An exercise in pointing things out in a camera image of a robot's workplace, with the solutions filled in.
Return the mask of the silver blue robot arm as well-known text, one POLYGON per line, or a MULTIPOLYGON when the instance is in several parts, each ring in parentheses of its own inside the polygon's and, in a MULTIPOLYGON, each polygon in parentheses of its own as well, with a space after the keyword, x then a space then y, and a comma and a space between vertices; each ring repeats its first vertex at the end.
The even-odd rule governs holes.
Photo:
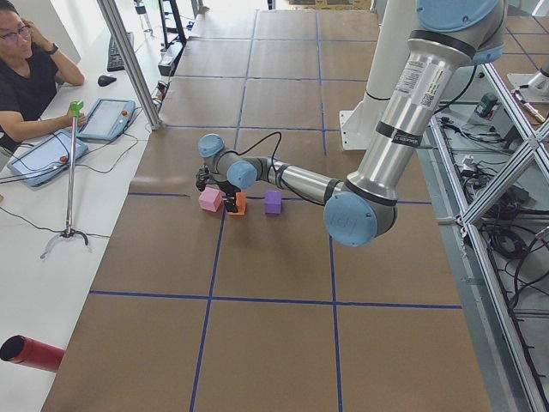
POLYGON ((228 211, 257 181, 323 206, 330 236, 365 245, 388 232, 397 217, 396 187, 455 72, 490 63, 504 48, 504 1, 390 1, 385 6, 365 96, 357 106, 365 155, 344 180, 278 161, 249 157, 203 136, 196 186, 218 186, 228 211))

